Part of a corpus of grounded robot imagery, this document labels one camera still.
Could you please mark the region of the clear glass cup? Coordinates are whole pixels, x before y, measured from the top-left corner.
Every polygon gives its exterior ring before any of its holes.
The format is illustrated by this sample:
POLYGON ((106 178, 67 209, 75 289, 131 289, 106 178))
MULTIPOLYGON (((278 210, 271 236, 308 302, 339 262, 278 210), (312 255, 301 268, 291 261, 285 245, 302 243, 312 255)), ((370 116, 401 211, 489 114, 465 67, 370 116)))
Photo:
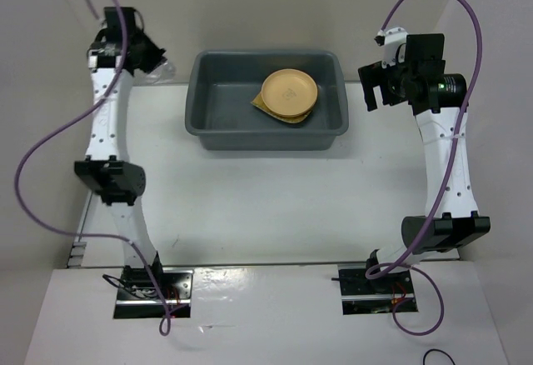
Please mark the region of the clear glass cup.
POLYGON ((176 76, 176 68, 171 61, 161 62, 153 71, 144 76, 147 85, 171 83, 176 76))

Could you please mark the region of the yellow bear plate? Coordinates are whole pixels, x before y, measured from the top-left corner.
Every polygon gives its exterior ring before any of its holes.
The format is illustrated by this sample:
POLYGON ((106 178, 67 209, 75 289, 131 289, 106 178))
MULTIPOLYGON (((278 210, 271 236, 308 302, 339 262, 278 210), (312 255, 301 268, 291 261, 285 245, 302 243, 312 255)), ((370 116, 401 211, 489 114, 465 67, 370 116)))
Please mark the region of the yellow bear plate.
POLYGON ((269 75, 262 84, 262 100, 266 107, 286 118, 310 111, 316 104, 318 88, 305 72, 282 69, 269 75))
POLYGON ((312 110, 310 109, 307 112, 304 112, 300 115, 294 116, 294 117, 288 117, 288 116, 282 116, 281 114, 272 113, 271 115, 278 120, 281 120, 285 123, 300 123, 303 122, 305 119, 307 119, 312 113, 312 110))

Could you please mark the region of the woven bamboo tray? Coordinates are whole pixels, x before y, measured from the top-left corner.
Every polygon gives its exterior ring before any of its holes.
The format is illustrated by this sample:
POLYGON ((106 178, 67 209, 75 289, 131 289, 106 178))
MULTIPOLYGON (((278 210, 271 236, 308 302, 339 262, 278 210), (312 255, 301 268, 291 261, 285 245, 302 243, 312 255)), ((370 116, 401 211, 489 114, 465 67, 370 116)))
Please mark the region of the woven bamboo tray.
MULTIPOLYGON (((273 111, 271 111, 267 105, 264 103, 263 101, 263 97, 262 97, 262 94, 261 93, 258 93, 255 98, 251 101, 251 105, 257 109, 259 109, 260 111, 262 111, 263 113, 265 113, 267 116, 269 116, 270 118, 274 118, 271 114, 273 113, 273 111)), ((298 124, 298 123, 287 123, 287 122, 282 122, 282 123, 286 123, 286 124, 290 124, 290 125, 295 125, 295 124, 298 124)))

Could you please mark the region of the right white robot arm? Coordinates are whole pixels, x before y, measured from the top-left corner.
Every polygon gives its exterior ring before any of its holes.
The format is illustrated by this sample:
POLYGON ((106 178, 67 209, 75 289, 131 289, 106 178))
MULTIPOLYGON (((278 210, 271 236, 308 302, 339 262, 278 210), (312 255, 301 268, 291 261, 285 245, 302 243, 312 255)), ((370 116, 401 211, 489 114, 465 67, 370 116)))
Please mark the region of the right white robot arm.
POLYGON ((467 114, 461 109, 467 83, 445 71, 444 35, 394 27, 375 40, 383 59, 358 70, 367 109, 377 108, 376 88, 386 106, 409 104, 424 148, 427 186, 424 214, 404 217, 398 242, 374 250, 366 262, 367 287, 382 293, 394 282, 387 264, 414 265, 432 253, 462 248, 487 234, 491 220, 480 214, 472 191, 467 114))

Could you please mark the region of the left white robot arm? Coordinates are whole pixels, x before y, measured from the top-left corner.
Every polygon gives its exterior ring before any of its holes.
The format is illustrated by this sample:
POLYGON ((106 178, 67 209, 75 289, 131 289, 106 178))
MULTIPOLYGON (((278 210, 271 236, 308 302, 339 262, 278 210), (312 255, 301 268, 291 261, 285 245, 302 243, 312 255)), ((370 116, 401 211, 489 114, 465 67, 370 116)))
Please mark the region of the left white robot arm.
POLYGON ((98 104, 85 158, 74 164, 78 178, 102 200, 114 232, 124 239, 121 277, 107 281, 137 300, 154 299, 166 287, 162 265, 142 212, 147 177, 127 152, 127 108, 134 72, 161 64, 163 50, 144 33, 133 7, 105 7, 104 27, 88 49, 94 101, 98 104))

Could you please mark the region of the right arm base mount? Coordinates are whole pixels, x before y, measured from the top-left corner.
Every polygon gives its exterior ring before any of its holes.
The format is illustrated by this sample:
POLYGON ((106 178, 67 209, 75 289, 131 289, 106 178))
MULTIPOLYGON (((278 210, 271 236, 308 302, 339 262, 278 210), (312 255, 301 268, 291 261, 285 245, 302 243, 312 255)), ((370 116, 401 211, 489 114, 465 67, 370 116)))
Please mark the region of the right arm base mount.
POLYGON ((390 314, 398 303, 398 313, 418 311, 411 275, 408 271, 389 274, 370 280, 365 276, 362 263, 338 266, 338 275, 332 277, 341 292, 344 315, 390 314))

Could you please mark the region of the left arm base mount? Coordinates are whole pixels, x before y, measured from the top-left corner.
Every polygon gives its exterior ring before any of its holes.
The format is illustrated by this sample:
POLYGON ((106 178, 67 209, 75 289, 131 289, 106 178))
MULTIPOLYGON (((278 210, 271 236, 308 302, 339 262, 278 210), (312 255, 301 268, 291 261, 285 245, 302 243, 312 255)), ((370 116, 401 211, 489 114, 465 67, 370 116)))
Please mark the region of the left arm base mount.
MULTIPOLYGON (((156 274, 162 296, 172 318, 189 318, 191 315, 192 269, 165 267, 156 274)), ((102 278, 117 291, 114 319, 161 318, 165 314, 162 302, 149 277, 142 270, 134 278, 123 270, 120 277, 104 273, 102 278)))

